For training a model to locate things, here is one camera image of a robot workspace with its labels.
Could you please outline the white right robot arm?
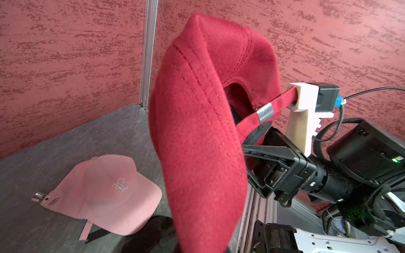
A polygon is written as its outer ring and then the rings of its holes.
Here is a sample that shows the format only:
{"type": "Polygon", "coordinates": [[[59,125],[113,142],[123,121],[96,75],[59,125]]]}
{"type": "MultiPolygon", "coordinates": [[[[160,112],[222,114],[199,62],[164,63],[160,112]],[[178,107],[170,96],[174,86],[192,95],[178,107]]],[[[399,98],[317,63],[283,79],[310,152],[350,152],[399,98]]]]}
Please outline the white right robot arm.
{"type": "Polygon", "coordinates": [[[324,231],[342,217],[354,228],[373,237],[405,242],[405,143],[375,124],[346,119],[354,125],[328,147],[319,142],[306,157],[276,128],[270,128],[263,145],[243,145],[250,185],[263,198],[274,195],[290,207],[299,192],[312,202],[332,205],[322,216],[324,231]]]}

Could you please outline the dark red baseball cap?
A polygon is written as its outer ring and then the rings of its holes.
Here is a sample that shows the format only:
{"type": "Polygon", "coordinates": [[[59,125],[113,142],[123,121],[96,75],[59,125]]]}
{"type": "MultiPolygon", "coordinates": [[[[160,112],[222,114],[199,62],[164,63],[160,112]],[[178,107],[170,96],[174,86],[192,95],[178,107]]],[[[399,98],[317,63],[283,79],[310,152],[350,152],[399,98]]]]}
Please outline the dark red baseball cap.
{"type": "Polygon", "coordinates": [[[166,51],[149,127],[182,253],[223,253],[242,216],[242,143],[297,98],[261,34],[193,14],[166,51]]]}

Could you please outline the black baseball cap letter R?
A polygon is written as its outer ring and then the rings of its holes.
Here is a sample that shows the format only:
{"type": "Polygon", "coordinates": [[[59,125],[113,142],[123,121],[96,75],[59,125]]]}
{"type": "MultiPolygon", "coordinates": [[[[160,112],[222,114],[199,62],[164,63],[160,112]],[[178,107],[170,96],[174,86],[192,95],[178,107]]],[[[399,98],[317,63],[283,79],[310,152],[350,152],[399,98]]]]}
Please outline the black baseball cap letter R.
{"type": "Polygon", "coordinates": [[[124,244],[122,253],[179,253],[173,219],[153,216],[124,244]]]}

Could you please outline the pink baseball cap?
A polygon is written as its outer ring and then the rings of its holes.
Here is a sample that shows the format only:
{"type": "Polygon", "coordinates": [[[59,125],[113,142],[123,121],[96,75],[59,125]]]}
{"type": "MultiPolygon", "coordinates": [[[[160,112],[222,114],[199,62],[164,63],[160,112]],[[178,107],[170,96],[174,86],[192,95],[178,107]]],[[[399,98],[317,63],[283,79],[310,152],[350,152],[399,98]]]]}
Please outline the pink baseball cap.
{"type": "Polygon", "coordinates": [[[79,237],[90,238],[96,225],[129,236],[152,217],[162,198],[161,189],[137,171],[132,158],[104,155],[77,164],[50,193],[37,192],[32,201],[86,224],[79,237]]]}

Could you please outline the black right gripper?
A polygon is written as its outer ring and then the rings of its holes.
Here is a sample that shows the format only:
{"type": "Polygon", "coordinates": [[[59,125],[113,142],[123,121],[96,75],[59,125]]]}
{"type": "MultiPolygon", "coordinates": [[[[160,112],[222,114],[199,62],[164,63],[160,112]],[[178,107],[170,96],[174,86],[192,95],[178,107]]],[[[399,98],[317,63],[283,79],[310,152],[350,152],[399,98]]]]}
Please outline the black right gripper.
{"type": "Polygon", "coordinates": [[[282,132],[270,127],[262,145],[242,145],[249,184],[262,198],[290,207],[298,191],[316,172],[316,165],[282,132]]]}

